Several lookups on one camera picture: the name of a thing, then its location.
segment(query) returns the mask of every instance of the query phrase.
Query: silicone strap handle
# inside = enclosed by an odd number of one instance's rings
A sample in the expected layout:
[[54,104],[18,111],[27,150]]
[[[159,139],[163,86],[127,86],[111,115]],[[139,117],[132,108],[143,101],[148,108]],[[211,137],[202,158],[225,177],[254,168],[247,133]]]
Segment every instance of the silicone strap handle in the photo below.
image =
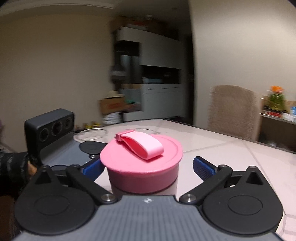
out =
[[128,147],[140,158],[149,160],[164,152],[163,145],[149,134],[128,130],[115,135],[117,141],[124,141]]

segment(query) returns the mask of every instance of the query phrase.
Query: cabinet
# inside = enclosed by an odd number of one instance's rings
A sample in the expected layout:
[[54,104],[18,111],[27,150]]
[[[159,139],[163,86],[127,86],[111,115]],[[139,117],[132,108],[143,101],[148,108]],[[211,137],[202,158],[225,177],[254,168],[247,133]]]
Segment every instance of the cabinet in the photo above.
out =
[[121,27],[117,40],[140,43],[140,65],[180,69],[181,43],[143,30]]
[[141,88],[142,111],[124,114],[124,121],[181,116],[180,84],[148,84]]

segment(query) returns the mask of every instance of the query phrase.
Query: stack of white bowls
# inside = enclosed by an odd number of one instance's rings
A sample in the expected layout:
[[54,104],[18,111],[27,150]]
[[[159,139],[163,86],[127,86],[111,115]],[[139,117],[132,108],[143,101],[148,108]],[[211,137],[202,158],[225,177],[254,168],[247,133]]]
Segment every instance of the stack of white bowls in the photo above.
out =
[[120,112],[114,112],[103,117],[103,122],[105,125],[113,125],[120,123]]

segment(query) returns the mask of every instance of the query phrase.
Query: dining table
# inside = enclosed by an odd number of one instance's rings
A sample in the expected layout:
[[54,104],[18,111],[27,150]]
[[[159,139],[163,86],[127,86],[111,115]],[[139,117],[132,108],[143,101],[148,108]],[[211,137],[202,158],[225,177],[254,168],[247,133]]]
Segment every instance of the dining table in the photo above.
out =
[[[257,166],[284,209],[277,234],[283,240],[296,241],[296,154],[165,119],[124,122],[102,129],[105,134],[95,137],[95,141],[109,143],[116,133],[127,129],[166,135],[179,141],[183,148],[183,157],[179,163],[176,199],[203,182],[192,168],[196,156],[201,156],[215,166],[226,164],[236,171]],[[112,191],[107,171],[95,182]]]

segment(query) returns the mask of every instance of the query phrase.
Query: black triangular cutout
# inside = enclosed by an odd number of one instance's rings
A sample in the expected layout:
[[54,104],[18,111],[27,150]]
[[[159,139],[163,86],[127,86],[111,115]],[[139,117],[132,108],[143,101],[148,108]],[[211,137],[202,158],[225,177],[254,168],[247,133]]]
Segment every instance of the black triangular cutout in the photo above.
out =
[[260,177],[258,176],[258,174],[256,172],[251,172],[246,183],[263,185],[263,182],[261,181]]
[[39,185],[39,184],[45,184],[45,183],[51,183],[51,180],[47,172],[42,172],[39,178],[37,179],[37,181],[35,182],[35,184]]

